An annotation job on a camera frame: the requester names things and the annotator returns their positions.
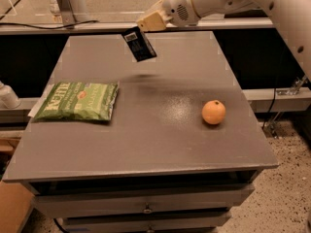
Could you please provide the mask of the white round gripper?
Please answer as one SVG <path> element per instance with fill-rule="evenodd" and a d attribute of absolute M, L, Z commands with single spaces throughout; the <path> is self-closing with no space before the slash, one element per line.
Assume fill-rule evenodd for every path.
<path fill-rule="evenodd" d="M 191 0 L 159 0 L 136 20 L 143 32 L 166 29 L 170 22 L 176 26 L 197 25 L 200 17 L 195 12 Z"/>

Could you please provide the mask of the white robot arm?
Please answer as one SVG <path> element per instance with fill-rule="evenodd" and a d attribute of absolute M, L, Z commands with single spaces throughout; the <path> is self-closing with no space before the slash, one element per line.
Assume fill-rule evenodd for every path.
<path fill-rule="evenodd" d="M 136 23 L 145 32 L 196 25 L 202 18 L 260 8 L 271 20 L 304 74 L 311 79 L 311 0 L 159 0 Z"/>

